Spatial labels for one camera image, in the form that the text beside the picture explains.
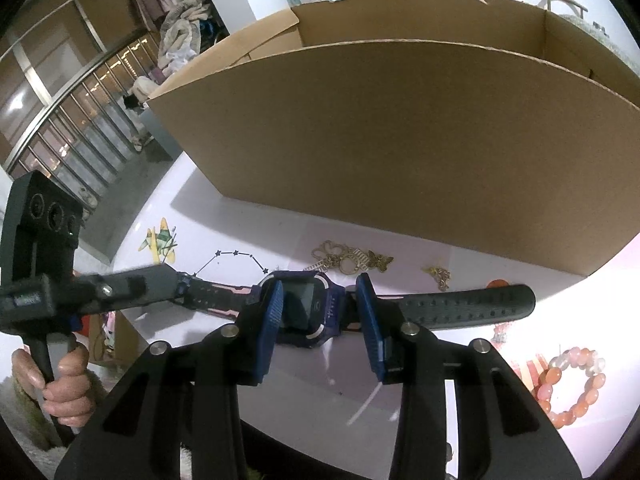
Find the person left hand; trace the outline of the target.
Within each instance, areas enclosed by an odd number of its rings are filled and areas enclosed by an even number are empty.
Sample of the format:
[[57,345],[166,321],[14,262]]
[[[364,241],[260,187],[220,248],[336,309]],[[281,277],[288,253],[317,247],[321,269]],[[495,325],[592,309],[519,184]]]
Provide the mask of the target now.
[[12,375],[32,400],[40,393],[43,409],[70,428],[82,428],[96,409],[94,390],[88,374],[88,350],[76,344],[58,363],[60,377],[45,382],[30,353],[17,349],[12,354]]

